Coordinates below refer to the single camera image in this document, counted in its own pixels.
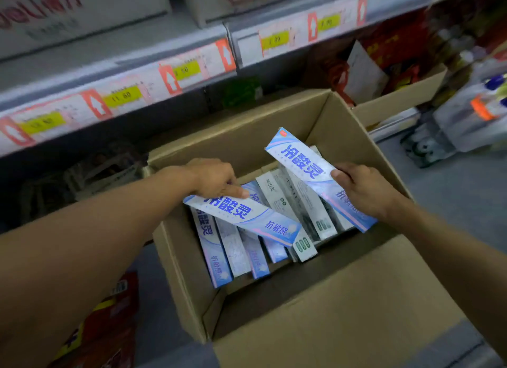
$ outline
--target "person's left hand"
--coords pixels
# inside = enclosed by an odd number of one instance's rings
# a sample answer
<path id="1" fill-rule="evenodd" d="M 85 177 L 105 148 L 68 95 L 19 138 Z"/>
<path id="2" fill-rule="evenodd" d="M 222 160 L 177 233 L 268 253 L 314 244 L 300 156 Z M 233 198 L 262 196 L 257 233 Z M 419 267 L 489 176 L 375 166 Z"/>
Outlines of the person's left hand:
<path id="1" fill-rule="evenodd" d="M 238 184 L 234 170 L 228 162 L 219 159 L 193 159 L 184 166 L 195 180 L 193 194 L 204 198 L 223 195 L 248 198 L 248 190 Z"/>

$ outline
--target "floor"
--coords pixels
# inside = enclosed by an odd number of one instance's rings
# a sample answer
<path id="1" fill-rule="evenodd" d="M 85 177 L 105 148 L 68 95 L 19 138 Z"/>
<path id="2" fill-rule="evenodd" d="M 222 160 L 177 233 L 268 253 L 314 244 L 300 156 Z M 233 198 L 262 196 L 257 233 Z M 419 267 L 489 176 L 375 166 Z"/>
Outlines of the floor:
<path id="1" fill-rule="evenodd" d="M 405 156 L 400 137 L 379 144 L 387 159 L 424 208 L 507 252 L 507 154 L 456 155 L 427 169 Z M 179 325 L 154 245 L 143 249 L 134 267 L 140 280 L 141 310 L 136 334 L 136 367 L 218 367 L 211 345 L 200 345 Z M 405 368 L 502 366 L 468 321 L 435 340 Z"/>

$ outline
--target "white deli box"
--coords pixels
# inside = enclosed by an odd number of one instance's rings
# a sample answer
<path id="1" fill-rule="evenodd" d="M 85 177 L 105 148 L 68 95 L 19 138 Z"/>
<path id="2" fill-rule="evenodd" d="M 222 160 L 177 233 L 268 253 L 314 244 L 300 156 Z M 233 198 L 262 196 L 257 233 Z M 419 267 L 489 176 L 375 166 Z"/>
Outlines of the white deli box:
<path id="1" fill-rule="evenodd" d="M 0 0 L 0 59 L 170 11 L 169 0 Z"/>

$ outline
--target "hand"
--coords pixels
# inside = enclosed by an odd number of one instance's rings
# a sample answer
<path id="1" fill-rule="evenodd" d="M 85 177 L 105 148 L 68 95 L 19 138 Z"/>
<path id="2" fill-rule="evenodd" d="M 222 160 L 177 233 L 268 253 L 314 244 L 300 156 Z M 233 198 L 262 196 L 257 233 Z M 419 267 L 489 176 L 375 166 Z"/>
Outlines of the hand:
<path id="1" fill-rule="evenodd" d="M 204 198 L 223 195 L 248 198 L 248 190 L 238 184 L 231 164 L 219 159 L 193 159 L 184 166 L 194 181 L 193 194 Z"/>
<path id="2" fill-rule="evenodd" d="M 390 212 L 408 199 L 398 192 L 374 167 L 350 162 L 336 164 L 331 177 L 345 190 L 350 202 L 361 212 L 387 221 Z"/>

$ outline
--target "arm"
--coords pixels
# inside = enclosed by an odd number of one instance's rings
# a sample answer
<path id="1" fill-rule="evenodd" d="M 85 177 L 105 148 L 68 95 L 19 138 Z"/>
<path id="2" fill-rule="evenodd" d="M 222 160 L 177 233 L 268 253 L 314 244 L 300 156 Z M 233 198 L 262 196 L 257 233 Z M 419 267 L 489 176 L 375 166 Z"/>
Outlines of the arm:
<path id="1" fill-rule="evenodd" d="M 358 210 L 404 234 L 500 357 L 507 359 L 507 255 L 429 214 L 374 169 L 338 164 L 333 178 Z"/>
<path id="2" fill-rule="evenodd" d="M 0 236 L 2 366 L 46 366 L 184 197 L 248 193 L 228 182 L 230 164 L 193 160 Z"/>

